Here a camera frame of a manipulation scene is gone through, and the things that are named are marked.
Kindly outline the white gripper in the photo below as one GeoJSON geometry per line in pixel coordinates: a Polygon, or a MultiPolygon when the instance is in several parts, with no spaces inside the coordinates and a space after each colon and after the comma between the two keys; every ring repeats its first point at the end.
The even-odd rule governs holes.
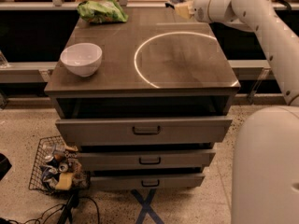
{"type": "Polygon", "coordinates": [[[186,1],[175,5],[176,13],[184,18],[190,19],[193,16],[197,21],[204,23],[212,23],[212,19],[209,17],[209,7],[212,0],[194,0],[186,1]]]}

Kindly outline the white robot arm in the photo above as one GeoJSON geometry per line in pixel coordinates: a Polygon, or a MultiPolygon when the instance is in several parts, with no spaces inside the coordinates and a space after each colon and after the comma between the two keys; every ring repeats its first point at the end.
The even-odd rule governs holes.
{"type": "Polygon", "coordinates": [[[232,224],[299,224],[299,38],[271,0],[187,0],[183,18],[253,32],[285,105],[252,114],[235,143],[232,224]]]}

